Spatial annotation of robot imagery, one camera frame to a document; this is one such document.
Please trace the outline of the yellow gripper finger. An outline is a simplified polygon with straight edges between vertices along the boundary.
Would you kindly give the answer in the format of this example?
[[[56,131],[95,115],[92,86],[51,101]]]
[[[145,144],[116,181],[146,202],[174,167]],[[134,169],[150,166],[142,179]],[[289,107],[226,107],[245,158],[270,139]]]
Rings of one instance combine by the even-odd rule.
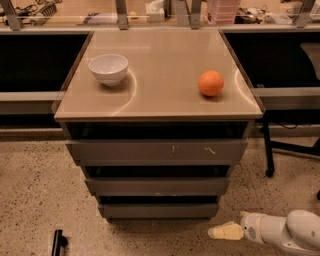
[[[244,232],[239,224],[230,221],[210,228],[208,235],[212,239],[239,241],[244,237]]]

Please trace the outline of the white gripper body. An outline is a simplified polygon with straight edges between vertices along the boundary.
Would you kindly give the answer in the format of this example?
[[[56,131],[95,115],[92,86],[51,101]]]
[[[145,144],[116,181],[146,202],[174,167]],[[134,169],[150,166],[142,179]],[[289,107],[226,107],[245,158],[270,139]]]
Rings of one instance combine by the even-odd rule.
[[[262,242],[261,221],[264,214],[240,212],[240,226],[244,232],[244,237],[251,242]]]

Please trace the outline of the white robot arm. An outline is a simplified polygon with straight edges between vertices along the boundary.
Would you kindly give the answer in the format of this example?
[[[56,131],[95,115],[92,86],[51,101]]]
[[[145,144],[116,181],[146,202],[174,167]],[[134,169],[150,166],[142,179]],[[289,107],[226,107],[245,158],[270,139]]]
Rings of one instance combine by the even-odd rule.
[[[216,240],[246,238],[261,245],[273,245],[293,256],[320,256],[320,217],[306,210],[293,210],[287,216],[240,213],[233,221],[215,226],[208,235]]]

